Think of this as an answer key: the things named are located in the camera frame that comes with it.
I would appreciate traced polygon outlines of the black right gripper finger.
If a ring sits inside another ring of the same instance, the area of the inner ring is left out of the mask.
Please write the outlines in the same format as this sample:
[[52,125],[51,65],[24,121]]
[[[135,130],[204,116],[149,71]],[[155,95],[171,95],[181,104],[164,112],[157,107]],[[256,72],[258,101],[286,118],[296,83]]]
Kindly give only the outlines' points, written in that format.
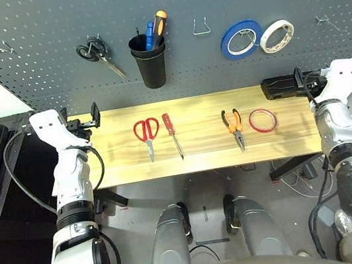
[[294,79],[296,96],[304,97],[306,95],[304,90],[304,82],[302,80],[301,70],[297,66],[294,68],[293,79]]

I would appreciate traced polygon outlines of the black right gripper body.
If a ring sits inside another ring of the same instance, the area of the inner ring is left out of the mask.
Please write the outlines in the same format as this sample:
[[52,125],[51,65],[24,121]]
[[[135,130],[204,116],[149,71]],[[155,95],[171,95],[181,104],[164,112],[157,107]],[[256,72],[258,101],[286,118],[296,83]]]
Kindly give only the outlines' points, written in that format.
[[303,78],[305,89],[312,95],[321,93],[327,85],[326,77],[321,76],[320,70],[307,72],[304,74]]

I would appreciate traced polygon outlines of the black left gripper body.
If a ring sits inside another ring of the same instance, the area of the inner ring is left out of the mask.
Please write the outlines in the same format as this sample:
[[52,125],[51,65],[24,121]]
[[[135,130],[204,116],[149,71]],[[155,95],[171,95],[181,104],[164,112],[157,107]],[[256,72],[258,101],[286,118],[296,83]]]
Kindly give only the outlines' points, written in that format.
[[67,122],[67,130],[77,138],[88,139],[92,135],[91,128],[94,127],[93,121],[81,122],[79,119]]

